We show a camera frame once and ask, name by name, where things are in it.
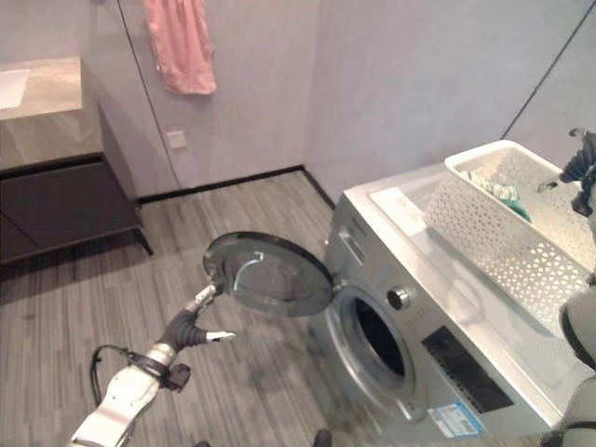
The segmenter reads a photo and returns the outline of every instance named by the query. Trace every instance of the wood-look floor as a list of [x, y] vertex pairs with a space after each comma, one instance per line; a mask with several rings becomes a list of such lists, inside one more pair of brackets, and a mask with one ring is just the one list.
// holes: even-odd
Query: wood-look floor
[[[153, 257], [124, 235], [3, 268], [0, 446], [64, 445], [93, 409], [93, 348], [150, 347], [207, 285], [201, 259], [215, 237], [264, 231], [322, 257], [332, 212], [295, 172], [145, 205], [142, 217]], [[240, 337], [184, 351], [179, 360], [193, 370], [189, 384], [182, 394], [157, 396], [131, 445], [306, 447], [320, 427], [331, 427], [334, 445], [364, 445], [317, 404], [312, 385], [323, 378], [306, 349], [304, 318], [270, 318], [221, 296], [200, 324]], [[122, 366], [122, 359], [104, 356], [103, 389]], [[536, 445], [536, 438], [432, 445], [517, 447]]]

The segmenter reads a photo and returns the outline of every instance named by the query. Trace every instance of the pink towel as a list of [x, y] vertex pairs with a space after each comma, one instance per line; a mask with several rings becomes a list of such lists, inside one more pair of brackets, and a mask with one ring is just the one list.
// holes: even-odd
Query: pink towel
[[143, 0], [157, 70], [176, 93], [215, 90], [204, 0]]

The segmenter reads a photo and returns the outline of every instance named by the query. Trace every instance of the laundry basket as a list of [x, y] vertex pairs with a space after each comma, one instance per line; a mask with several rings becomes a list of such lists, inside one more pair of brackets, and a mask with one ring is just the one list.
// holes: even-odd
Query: laundry basket
[[[586, 218], [571, 209], [578, 184], [537, 192], [561, 170], [515, 142], [486, 144], [445, 159], [453, 174], [425, 209], [425, 221], [556, 336], [559, 308], [584, 289], [596, 261]], [[516, 186], [531, 223], [471, 183], [473, 171]]]

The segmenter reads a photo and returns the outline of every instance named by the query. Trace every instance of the wall outlet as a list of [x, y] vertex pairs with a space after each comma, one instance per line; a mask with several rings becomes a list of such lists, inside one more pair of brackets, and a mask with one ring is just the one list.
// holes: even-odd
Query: wall outlet
[[166, 138], [168, 138], [168, 145], [170, 149], [182, 149], [186, 147], [186, 136], [184, 135], [183, 130], [166, 132]]

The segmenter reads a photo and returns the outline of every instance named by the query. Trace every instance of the front-load washer door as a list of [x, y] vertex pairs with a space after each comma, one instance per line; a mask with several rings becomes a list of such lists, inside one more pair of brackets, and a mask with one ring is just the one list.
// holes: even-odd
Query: front-load washer door
[[203, 267], [222, 292], [274, 315], [314, 315], [332, 299], [332, 276], [325, 265], [281, 237], [228, 233], [211, 242]]

